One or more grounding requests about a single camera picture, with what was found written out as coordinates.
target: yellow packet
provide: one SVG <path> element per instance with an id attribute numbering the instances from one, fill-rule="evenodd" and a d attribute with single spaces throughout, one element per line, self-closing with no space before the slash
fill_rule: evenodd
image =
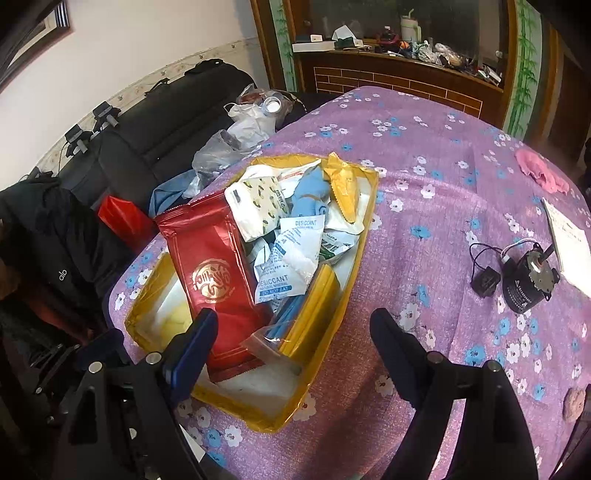
<path id="1" fill-rule="evenodd" d="M 332 152 L 328 158 L 323 158 L 321 165 L 329 176 L 330 187 L 343 217 L 349 223 L 354 223 L 359 202 L 359 186 L 353 168 L 342 161 L 335 152 Z"/>

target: desiccant packet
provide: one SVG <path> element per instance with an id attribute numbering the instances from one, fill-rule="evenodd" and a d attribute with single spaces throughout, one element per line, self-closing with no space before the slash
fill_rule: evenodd
<path id="1" fill-rule="evenodd" d="M 255 303 L 306 293 L 318 267 L 324 215 L 282 218 L 269 260 L 257 267 Z"/>
<path id="2" fill-rule="evenodd" d="M 320 260 L 334 265 L 347 250 L 355 246 L 357 240 L 359 240 L 358 235 L 338 230 L 325 230 L 320 240 Z"/>

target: white wall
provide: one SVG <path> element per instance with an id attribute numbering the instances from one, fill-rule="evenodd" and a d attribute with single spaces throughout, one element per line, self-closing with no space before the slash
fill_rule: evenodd
<path id="1" fill-rule="evenodd" d="M 71 33 L 0 92 L 0 189 L 103 100 L 195 52 L 256 37 L 249 0 L 66 0 Z M 264 85 L 264 71 L 249 72 Z"/>

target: glass cabinet door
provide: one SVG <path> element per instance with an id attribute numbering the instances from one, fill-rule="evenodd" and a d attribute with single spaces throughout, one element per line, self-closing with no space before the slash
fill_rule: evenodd
<path id="1" fill-rule="evenodd" d="M 412 24 L 419 26 L 421 40 L 449 46 L 456 53 L 498 67 L 496 51 L 501 34 L 506 35 L 506 5 L 503 0 L 290 0 L 303 3 L 309 14 L 301 33 L 330 38 L 335 29 L 347 25 L 357 38 L 377 38 L 388 26 L 404 39 L 403 15 L 412 11 Z"/>

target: brick pattern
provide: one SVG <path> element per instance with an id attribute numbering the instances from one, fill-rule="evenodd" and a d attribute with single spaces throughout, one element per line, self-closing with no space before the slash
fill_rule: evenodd
<path id="1" fill-rule="evenodd" d="M 433 100 L 453 107 L 461 112 L 480 118 L 482 101 L 454 92 L 436 85 L 417 82 L 402 77 L 383 75 L 381 73 L 360 72 L 357 70 L 330 69 L 314 67 L 316 90 L 324 93 L 346 93 L 354 88 L 364 85 L 387 88 L 397 92 L 410 93 L 412 95 Z"/>

